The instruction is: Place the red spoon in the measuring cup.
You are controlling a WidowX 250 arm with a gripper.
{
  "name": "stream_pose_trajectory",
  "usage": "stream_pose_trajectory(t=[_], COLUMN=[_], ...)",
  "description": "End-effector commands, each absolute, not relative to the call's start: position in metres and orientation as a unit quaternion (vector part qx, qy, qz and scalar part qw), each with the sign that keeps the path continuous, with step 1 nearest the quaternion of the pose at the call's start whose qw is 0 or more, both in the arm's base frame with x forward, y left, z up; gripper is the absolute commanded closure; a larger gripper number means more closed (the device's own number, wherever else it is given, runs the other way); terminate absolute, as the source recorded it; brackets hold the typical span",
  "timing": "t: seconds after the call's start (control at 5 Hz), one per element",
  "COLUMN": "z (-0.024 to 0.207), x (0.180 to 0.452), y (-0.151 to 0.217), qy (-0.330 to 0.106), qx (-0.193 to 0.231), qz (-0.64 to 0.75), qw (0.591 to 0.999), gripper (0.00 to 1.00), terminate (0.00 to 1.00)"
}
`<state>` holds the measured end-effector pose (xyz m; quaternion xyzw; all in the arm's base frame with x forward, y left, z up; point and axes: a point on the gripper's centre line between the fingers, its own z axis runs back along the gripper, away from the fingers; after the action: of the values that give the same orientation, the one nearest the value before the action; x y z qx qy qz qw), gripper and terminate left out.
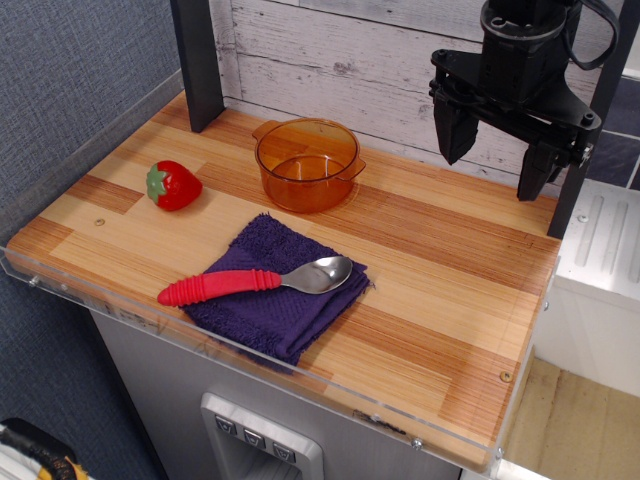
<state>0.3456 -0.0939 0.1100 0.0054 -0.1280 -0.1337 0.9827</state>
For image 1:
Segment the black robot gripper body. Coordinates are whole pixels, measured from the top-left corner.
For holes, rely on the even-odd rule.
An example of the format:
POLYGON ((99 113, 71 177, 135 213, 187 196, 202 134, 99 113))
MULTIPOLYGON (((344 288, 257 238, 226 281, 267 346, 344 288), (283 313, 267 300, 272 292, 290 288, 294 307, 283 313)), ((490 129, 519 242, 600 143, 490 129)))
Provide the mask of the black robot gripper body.
POLYGON ((579 61, 573 51, 581 1, 487 1, 478 53, 439 49, 430 95, 437 94, 528 145, 561 151, 561 163, 586 162, 600 125, 598 115, 568 87, 570 63, 592 70, 600 58, 579 61))

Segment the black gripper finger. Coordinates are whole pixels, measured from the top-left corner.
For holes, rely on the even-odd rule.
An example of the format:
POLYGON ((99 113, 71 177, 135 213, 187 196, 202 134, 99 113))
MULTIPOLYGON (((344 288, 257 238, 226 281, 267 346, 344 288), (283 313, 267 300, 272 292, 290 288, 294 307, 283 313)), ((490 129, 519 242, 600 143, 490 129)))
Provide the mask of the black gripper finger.
POLYGON ((534 201, 564 166, 561 151, 545 143, 530 144, 524 154, 517 188, 519 201, 534 201))
POLYGON ((475 144, 479 121, 467 109, 441 94, 434 97, 434 120, 440 153, 453 165, 475 144))

